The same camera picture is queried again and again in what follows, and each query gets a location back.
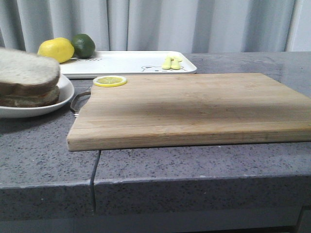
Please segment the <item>white round plate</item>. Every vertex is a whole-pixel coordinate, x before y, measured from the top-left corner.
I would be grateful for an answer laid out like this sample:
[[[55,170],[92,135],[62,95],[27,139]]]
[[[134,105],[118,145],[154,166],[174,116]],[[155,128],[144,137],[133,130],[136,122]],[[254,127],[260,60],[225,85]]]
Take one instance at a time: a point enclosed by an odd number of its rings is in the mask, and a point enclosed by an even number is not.
[[[58,103],[43,106],[43,107],[32,107],[32,108],[17,108],[17,107],[0,107],[1,118],[25,118],[25,117],[36,117],[45,114],[49,114],[56,111],[68,103],[74,95],[74,86],[72,82],[63,74],[57,83],[60,90]]]

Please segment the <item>white bread slice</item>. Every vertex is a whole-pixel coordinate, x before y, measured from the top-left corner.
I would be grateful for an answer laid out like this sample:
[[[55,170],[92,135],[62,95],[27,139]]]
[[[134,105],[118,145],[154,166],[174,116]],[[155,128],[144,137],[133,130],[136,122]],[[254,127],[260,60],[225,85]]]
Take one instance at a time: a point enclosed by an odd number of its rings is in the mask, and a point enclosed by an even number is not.
[[[0,49],[0,94],[40,95],[56,87],[59,63],[49,57],[21,50]]]

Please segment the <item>white rectangular tray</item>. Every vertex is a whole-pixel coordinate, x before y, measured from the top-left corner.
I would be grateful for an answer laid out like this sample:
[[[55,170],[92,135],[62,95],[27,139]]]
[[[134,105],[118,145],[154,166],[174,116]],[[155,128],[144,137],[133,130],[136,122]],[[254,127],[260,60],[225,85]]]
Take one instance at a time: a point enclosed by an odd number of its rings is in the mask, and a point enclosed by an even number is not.
[[[170,55],[181,59],[180,69],[162,69]],[[70,79],[93,79],[106,75],[194,74],[197,67],[176,51],[97,51],[89,59],[71,58],[60,65],[60,70]]]

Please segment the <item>wooden cutting board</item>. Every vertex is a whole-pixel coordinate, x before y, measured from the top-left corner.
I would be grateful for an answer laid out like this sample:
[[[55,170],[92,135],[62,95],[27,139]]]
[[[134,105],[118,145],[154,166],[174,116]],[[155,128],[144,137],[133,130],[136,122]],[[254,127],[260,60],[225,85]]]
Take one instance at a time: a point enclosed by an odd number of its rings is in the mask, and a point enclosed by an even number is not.
[[[132,75],[93,86],[70,151],[311,139],[309,97],[261,73]]]

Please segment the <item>left yellow-green small piece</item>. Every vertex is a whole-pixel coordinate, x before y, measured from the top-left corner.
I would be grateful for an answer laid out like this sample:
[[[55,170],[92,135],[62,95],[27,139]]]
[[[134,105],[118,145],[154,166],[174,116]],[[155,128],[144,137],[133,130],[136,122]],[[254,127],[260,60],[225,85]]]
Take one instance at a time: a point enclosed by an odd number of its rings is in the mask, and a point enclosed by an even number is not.
[[[169,70],[171,69],[171,65],[172,65],[172,60],[173,58],[171,56],[167,56],[164,60],[164,62],[162,63],[162,69],[163,70]]]

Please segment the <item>yellow-green small piece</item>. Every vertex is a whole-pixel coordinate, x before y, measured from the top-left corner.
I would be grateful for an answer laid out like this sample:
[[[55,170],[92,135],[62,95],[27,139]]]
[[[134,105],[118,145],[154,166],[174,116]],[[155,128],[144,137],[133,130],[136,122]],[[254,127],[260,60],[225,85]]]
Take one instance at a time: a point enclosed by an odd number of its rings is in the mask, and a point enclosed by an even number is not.
[[[173,58],[171,56],[167,56],[164,60],[164,62],[162,63],[162,69],[163,70],[169,70],[171,69],[171,65],[172,65],[172,60]]]
[[[180,63],[182,61],[183,61],[182,58],[180,58],[178,56],[171,57],[171,69],[173,69],[173,70],[180,70],[181,69]]]

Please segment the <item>right yellow-green small piece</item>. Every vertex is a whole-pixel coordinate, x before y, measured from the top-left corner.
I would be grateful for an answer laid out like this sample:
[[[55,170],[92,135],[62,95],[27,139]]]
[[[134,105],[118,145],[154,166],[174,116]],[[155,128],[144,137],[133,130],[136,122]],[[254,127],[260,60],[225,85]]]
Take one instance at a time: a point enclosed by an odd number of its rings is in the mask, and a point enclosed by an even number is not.
[[[178,56],[171,57],[171,69],[173,69],[173,70],[180,70],[181,69],[180,63],[182,61],[183,61],[182,58],[180,58]]]

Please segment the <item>lemon slice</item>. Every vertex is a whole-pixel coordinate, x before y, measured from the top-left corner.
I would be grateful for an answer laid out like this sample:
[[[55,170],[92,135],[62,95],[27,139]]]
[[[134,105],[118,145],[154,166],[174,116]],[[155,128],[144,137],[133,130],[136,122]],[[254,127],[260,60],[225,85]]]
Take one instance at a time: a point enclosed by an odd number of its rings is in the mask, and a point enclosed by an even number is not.
[[[117,87],[127,83],[123,76],[99,76],[93,80],[93,84],[98,87]]]

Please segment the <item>green lime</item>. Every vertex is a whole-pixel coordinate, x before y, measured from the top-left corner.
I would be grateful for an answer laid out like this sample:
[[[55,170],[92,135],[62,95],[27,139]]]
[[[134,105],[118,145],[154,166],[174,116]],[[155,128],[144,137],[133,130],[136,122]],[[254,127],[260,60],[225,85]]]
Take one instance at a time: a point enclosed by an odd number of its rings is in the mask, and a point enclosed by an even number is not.
[[[74,47],[75,56],[87,59],[93,56],[95,51],[95,43],[87,34],[77,34],[72,40],[71,44]]]

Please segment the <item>grey curtain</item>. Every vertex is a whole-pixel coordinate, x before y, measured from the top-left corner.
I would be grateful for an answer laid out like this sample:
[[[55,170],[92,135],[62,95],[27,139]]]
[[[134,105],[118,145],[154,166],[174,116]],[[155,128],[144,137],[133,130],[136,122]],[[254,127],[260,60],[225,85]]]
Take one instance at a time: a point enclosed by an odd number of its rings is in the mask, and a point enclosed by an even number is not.
[[[0,44],[37,51],[88,34],[97,50],[310,51],[308,0],[3,0]]]

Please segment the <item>yellow lemon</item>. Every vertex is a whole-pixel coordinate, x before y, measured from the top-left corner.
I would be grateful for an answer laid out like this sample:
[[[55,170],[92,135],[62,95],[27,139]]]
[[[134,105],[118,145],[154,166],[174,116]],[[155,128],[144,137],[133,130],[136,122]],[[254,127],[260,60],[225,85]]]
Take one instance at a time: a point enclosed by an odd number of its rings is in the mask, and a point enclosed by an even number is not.
[[[54,58],[59,63],[70,60],[74,54],[71,42],[63,37],[44,41],[38,49],[38,55]]]

